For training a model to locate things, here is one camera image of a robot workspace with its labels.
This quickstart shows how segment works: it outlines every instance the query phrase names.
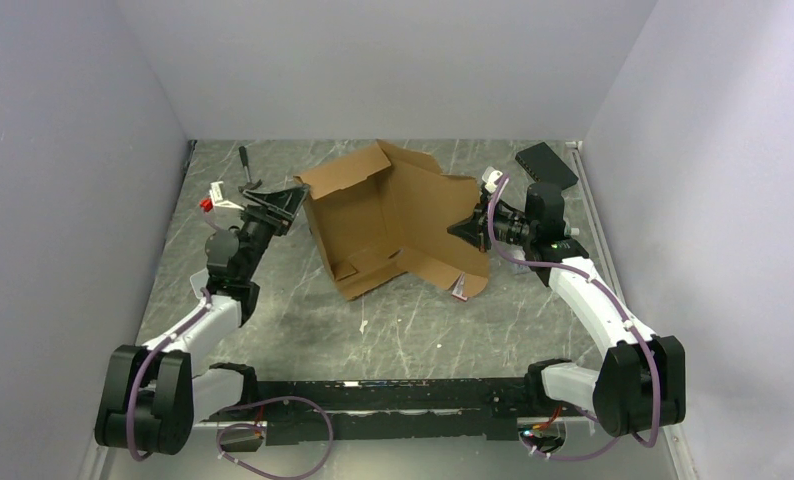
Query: gray wall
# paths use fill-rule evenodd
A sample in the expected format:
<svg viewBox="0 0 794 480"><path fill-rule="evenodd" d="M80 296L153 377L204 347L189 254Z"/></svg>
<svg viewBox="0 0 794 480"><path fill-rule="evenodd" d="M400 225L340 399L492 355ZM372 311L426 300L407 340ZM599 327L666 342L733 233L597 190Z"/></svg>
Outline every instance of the gray wall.
<svg viewBox="0 0 794 480"><path fill-rule="evenodd" d="M794 1L660 0L585 146L701 477L794 478Z"/></svg>
<svg viewBox="0 0 794 480"><path fill-rule="evenodd" d="M0 480L77 474L184 154L113 2L0 2Z"/></svg>
<svg viewBox="0 0 794 480"><path fill-rule="evenodd" d="M582 138L655 0L118 0L193 138Z"/></svg>

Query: red object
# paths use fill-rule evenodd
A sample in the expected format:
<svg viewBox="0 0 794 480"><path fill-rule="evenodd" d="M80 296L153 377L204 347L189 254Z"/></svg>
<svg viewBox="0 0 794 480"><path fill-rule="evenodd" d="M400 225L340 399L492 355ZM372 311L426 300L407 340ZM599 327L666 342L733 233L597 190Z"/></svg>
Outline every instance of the red object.
<svg viewBox="0 0 794 480"><path fill-rule="evenodd" d="M211 212L211 209L214 208L214 205L211 203L211 198L204 198L200 202L200 208L202 208L204 212Z"/></svg>

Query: floor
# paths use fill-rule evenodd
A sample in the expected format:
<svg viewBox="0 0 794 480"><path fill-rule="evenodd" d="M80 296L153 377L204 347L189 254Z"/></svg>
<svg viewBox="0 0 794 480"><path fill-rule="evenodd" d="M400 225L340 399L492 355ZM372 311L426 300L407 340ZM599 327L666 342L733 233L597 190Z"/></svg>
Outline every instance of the floor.
<svg viewBox="0 0 794 480"><path fill-rule="evenodd" d="M198 142L173 215L164 254L139 333L146 341L172 326L195 305L189 276L205 267L211 228L197 203L209 183L223 180L233 200L245 177L238 147L247 146L254 177L266 191L293 182L293 175L370 143L369 140ZM538 141L394 141L432 154L454 174L478 177L487 166L510 172L504 199L523 205L531 180L515 153ZM564 143L549 142L563 155ZM584 191L564 192L569 223L595 257ZM219 219L232 225L235 217ZM490 255L486 289L466 303L449 292L405 274L359 299L341 297L309 233L304 213L285 237L274 239L254 281L261 286L256 312L221 342L203 364L246 363L265 380L352 380L521 376L537 360L562 357L590 368L601 359L573 312L535 275L515 274ZM364 331L363 322L367 322Z"/></svg>

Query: cardboard box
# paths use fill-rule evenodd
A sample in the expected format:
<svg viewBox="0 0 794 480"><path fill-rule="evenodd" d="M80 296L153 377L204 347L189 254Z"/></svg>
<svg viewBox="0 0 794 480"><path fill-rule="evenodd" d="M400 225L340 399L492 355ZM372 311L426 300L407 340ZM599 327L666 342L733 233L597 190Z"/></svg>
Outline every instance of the cardboard box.
<svg viewBox="0 0 794 480"><path fill-rule="evenodd" d="M323 264L353 299L411 272L462 296L488 283L488 255L447 233L479 201L476 179L445 175L431 155L377 140L295 177Z"/></svg>

